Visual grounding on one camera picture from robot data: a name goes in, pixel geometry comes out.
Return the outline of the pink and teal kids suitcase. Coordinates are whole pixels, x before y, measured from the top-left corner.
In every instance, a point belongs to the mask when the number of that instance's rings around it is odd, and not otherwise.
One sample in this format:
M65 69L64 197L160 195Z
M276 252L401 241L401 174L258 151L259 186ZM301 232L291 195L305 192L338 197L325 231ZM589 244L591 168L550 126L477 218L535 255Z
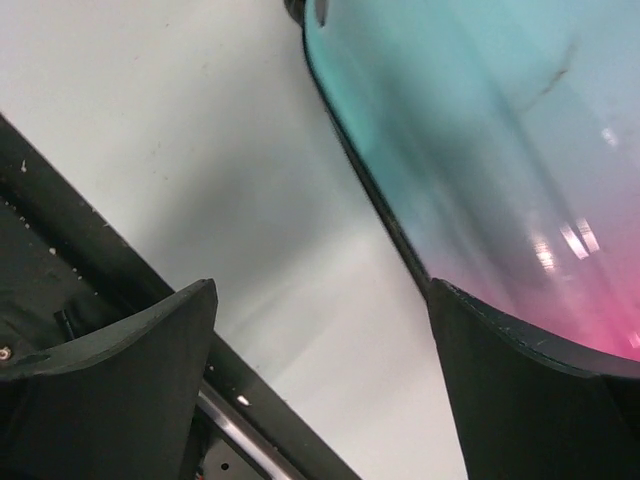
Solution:
M639 5L288 1L311 75L429 276L639 356Z

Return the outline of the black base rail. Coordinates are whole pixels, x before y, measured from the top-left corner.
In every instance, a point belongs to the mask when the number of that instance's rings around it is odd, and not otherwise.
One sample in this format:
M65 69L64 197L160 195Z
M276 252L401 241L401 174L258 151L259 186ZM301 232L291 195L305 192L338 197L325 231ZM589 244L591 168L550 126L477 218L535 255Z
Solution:
M1 370L180 290L2 122ZM354 472L213 329L176 479L276 477L351 479Z

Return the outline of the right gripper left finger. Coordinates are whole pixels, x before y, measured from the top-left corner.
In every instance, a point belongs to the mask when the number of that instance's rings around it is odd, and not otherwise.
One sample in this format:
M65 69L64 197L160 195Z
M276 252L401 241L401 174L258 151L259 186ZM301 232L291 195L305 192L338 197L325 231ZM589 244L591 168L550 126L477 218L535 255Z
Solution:
M2 478L178 478L217 304L199 280L3 367Z

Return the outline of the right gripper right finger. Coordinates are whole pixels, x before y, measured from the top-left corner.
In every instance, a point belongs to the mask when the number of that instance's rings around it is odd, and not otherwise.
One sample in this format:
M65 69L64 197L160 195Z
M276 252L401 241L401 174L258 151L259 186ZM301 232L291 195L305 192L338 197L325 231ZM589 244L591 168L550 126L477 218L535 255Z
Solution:
M636 479L639 364L428 286L431 329L471 479Z

